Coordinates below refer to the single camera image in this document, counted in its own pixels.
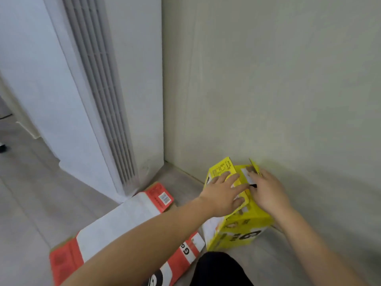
black pants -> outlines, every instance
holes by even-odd
[[[190,286],[253,286],[242,267],[223,252],[207,252],[198,260]]]

vertical vent grille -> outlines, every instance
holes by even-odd
[[[99,14],[97,0],[63,2],[121,182],[126,185],[135,176],[135,169],[121,112],[123,101],[105,40],[105,22]]]

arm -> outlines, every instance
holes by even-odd
[[[258,206],[273,216],[282,228],[312,283],[315,286],[366,286],[292,208],[279,180],[265,170],[261,173],[262,177],[249,173],[257,183],[257,188],[250,187],[250,192]]]
[[[205,221],[230,214],[242,204],[242,198],[234,198],[249,185],[230,188],[239,175],[225,181],[228,175],[226,172],[215,177],[198,198],[186,205],[162,213],[120,236],[62,285],[141,285]]]

right hand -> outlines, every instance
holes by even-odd
[[[282,183],[264,169],[261,169],[261,174],[262,176],[249,172],[249,176],[257,184],[257,188],[250,187],[251,195],[261,209],[277,219],[279,215],[292,210],[292,206]]]

forearm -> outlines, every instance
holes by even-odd
[[[366,285],[295,210],[276,218],[298,259],[316,286]]]
[[[162,213],[113,241],[64,284],[141,285],[210,217],[202,198]]]

